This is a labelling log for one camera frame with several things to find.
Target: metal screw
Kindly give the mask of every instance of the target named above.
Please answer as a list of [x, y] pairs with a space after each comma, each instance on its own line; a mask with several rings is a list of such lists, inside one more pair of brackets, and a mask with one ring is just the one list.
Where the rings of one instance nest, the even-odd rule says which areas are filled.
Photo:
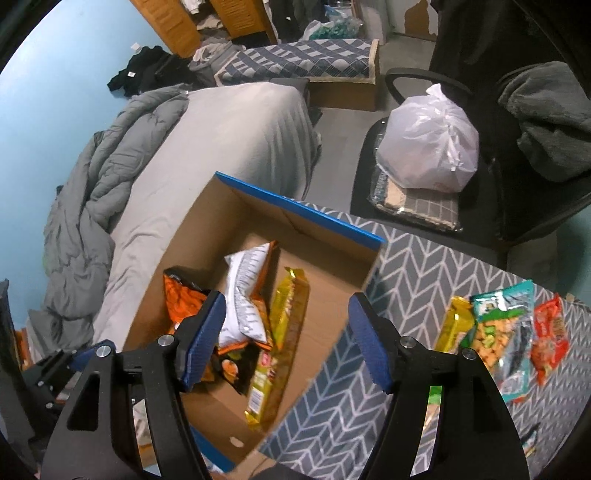
[[468, 360], [476, 360], [477, 356], [476, 352], [471, 348], [464, 348], [464, 350], [462, 350], [462, 355], [464, 356], [464, 358], [467, 358]]
[[109, 345], [103, 345], [100, 346], [96, 349], [96, 356], [99, 356], [101, 358], [109, 355], [111, 352], [111, 347]]
[[158, 344], [160, 346], [168, 346], [172, 342], [174, 342], [174, 337], [172, 335], [170, 335], [169, 333], [167, 333], [166, 335], [162, 335], [162, 337], [160, 337], [158, 339]]
[[404, 348], [412, 348], [417, 344], [417, 341], [413, 337], [402, 337], [400, 339], [400, 345]]

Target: teal snack bag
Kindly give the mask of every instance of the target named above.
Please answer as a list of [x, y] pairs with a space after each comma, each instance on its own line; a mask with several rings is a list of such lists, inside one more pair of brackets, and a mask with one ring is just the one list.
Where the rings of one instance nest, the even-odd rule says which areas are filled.
[[476, 324], [463, 345], [478, 352], [505, 402], [525, 396], [534, 336], [534, 283], [526, 280], [471, 300]]

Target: blue wall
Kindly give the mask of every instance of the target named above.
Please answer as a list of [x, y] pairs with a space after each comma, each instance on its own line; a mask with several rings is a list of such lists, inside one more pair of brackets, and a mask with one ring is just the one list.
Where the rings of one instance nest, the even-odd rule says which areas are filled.
[[15, 326], [39, 308], [43, 227], [90, 136], [126, 99], [106, 84], [133, 55], [162, 44], [129, 0], [62, 0], [0, 73], [0, 280]]

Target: plastic package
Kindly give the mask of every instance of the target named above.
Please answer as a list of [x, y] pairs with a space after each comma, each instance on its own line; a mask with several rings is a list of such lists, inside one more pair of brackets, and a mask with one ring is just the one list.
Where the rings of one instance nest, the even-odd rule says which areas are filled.
[[376, 159], [405, 189], [461, 192], [478, 169], [478, 132], [435, 84], [390, 113]]
[[452, 297], [434, 350], [456, 353], [460, 342], [473, 328], [472, 304], [463, 297]]
[[531, 362], [538, 374], [538, 385], [542, 386], [569, 351], [569, 340], [558, 294], [535, 308], [534, 325], [537, 338], [531, 348]]
[[523, 448], [523, 453], [525, 454], [525, 458], [531, 456], [535, 453], [535, 446], [538, 443], [538, 430], [540, 428], [540, 424], [536, 423], [529, 431], [523, 435], [519, 440], [521, 441], [521, 446]]
[[363, 22], [359, 18], [346, 17], [328, 5], [324, 6], [329, 18], [327, 23], [312, 20], [300, 40], [323, 40], [325, 38], [357, 38]]
[[441, 231], [462, 230], [457, 193], [400, 188], [379, 166], [370, 192], [370, 203], [384, 213]]
[[260, 290], [267, 277], [275, 242], [226, 256], [226, 319], [217, 340], [218, 354], [244, 348], [251, 340], [271, 350], [267, 306]]
[[526, 395], [534, 336], [534, 284], [531, 280], [472, 297], [476, 326], [468, 341], [491, 372], [503, 399]]
[[255, 429], [266, 429], [277, 416], [306, 316], [310, 284], [304, 271], [286, 268], [288, 275], [277, 286], [269, 319], [275, 345], [261, 352], [248, 391], [246, 420]]
[[[171, 335], [185, 318], [199, 312], [209, 294], [209, 290], [201, 288], [194, 277], [194, 272], [185, 267], [170, 267], [164, 270], [166, 309], [173, 323], [168, 331]], [[212, 366], [208, 362], [201, 381], [213, 382], [214, 380]]]
[[[472, 304], [463, 297], [452, 297], [434, 350], [437, 352], [456, 353], [458, 346], [473, 327], [474, 315], [472, 314]], [[440, 385], [429, 389], [429, 401], [423, 424], [423, 433], [439, 415], [442, 391], [443, 388]]]
[[254, 343], [249, 343], [244, 348], [221, 355], [216, 353], [212, 356], [213, 370], [240, 395], [246, 395], [260, 351]]

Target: orange snack bag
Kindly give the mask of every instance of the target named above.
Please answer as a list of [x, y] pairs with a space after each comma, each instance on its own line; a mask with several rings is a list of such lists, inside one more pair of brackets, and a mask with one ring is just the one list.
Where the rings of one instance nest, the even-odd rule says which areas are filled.
[[538, 372], [538, 385], [542, 386], [569, 351], [569, 340], [566, 338], [558, 294], [535, 308], [534, 326], [537, 338], [531, 348], [531, 362]]
[[[190, 271], [183, 267], [171, 267], [164, 270], [164, 294], [166, 308], [172, 320], [168, 331], [171, 335], [187, 317], [196, 315], [207, 298], [209, 290], [200, 288], [190, 279]], [[211, 364], [207, 364], [201, 381], [213, 382], [215, 377]]]

